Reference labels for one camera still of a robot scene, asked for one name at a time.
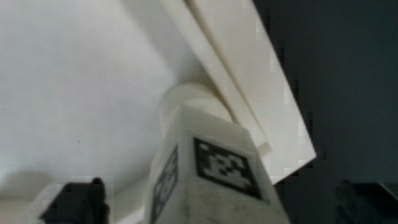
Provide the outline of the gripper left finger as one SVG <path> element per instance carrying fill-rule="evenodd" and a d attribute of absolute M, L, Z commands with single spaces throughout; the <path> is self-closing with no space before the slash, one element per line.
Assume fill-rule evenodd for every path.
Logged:
<path fill-rule="evenodd" d="M 32 206 L 32 224 L 110 224 L 105 183 L 67 182 L 51 186 Z"/>

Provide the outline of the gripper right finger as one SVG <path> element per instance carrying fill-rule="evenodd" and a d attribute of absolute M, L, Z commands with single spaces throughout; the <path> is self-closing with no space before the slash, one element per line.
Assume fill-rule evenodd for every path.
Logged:
<path fill-rule="evenodd" d="M 339 182 L 336 224 L 398 224 L 398 183 Z"/>

